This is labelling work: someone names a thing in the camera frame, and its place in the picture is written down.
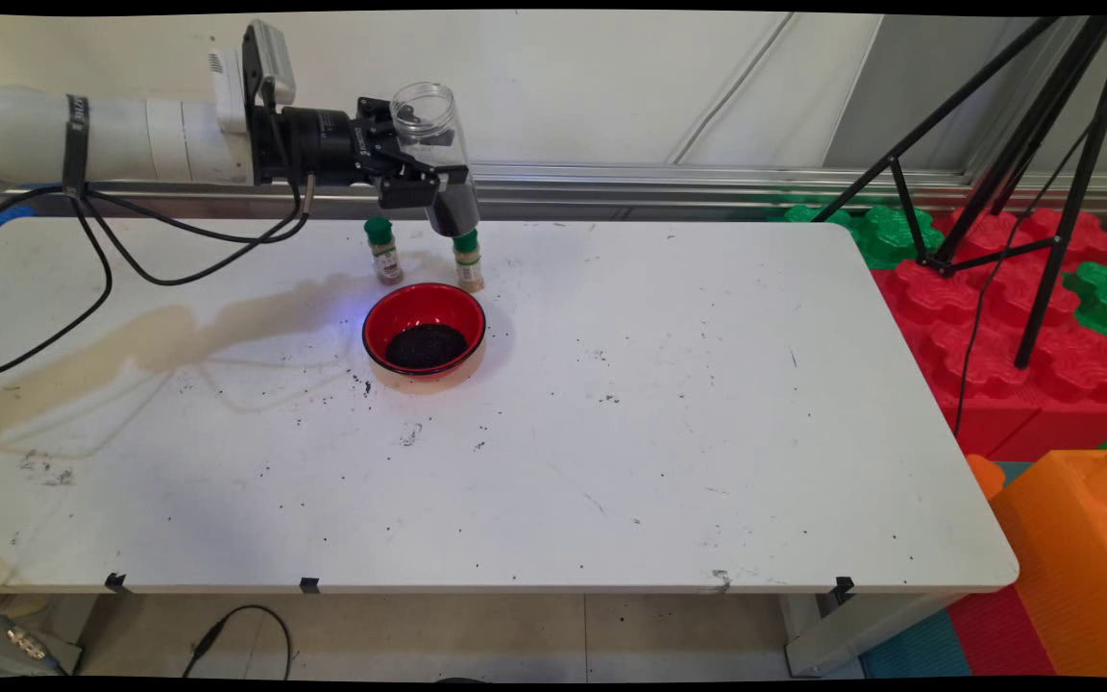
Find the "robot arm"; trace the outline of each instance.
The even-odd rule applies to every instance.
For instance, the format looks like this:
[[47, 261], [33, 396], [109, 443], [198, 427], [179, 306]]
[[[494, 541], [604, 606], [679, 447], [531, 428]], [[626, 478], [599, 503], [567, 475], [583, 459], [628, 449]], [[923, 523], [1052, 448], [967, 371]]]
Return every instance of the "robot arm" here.
[[[240, 53], [211, 51], [209, 69], [215, 104], [89, 99], [84, 179], [258, 186], [277, 178], [300, 184], [312, 175], [325, 186], [374, 186], [383, 209], [426, 207], [443, 236], [476, 228], [479, 211], [466, 162], [435, 165], [445, 157], [427, 155], [454, 145], [463, 152], [454, 130], [413, 146], [392, 120], [418, 122], [407, 105], [393, 113], [389, 101], [360, 99], [354, 117], [292, 106], [296, 83], [284, 35], [258, 19], [247, 28]], [[61, 179], [71, 118], [65, 95], [0, 87], [0, 180]]]

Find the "red bowl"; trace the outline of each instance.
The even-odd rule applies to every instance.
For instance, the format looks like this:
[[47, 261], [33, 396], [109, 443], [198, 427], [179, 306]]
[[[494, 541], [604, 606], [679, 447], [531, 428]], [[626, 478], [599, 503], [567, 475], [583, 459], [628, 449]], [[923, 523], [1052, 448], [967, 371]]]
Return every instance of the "red bowl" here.
[[[435, 368], [401, 368], [387, 361], [387, 347], [405, 329], [417, 324], [447, 324], [464, 334], [469, 347], [455, 359]], [[392, 290], [370, 308], [361, 326], [361, 342], [365, 352], [391, 372], [413, 380], [436, 378], [461, 366], [485, 340], [485, 311], [466, 290], [445, 283], [414, 283]]]

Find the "floor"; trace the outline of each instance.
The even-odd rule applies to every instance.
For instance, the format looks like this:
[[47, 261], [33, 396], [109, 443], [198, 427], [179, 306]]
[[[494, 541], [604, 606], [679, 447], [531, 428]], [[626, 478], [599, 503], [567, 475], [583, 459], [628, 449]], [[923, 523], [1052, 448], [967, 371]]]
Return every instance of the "floor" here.
[[[102, 596], [77, 674], [179, 675], [204, 631], [259, 603], [293, 636], [293, 680], [689, 682], [783, 680], [772, 596]], [[193, 678], [280, 679], [271, 617], [229, 619]], [[830, 679], [863, 678], [856, 660]]]

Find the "clear plastic jar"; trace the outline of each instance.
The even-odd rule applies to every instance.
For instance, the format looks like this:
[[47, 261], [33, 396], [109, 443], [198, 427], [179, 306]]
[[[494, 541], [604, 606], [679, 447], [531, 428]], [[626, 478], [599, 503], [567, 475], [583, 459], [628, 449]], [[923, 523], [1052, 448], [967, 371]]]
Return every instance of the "clear plastic jar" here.
[[[423, 164], [466, 166], [469, 162], [455, 95], [444, 84], [421, 82], [397, 91], [391, 99], [391, 123], [401, 152]], [[426, 216], [439, 236], [464, 236], [480, 220], [473, 175], [461, 184], [443, 178]]]

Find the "white table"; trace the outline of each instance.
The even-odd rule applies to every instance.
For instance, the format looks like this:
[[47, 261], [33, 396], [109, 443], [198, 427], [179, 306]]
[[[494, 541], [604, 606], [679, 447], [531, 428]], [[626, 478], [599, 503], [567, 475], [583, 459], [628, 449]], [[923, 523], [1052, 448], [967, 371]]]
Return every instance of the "white table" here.
[[[112, 219], [154, 275], [232, 246]], [[259, 233], [260, 220], [203, 223]], [[396, 223], [405, 281], [449, 241]], [[486, 345], [410, 382], [361, 349], [361, 223], [114, 292], [0, 375], [0, 591], [858, 595], [786, 601], [826, 670], [1018, 565], [847, 230], [483, 223]], [[0, 231], [0, 362], [79, 314], [74, 219]]]

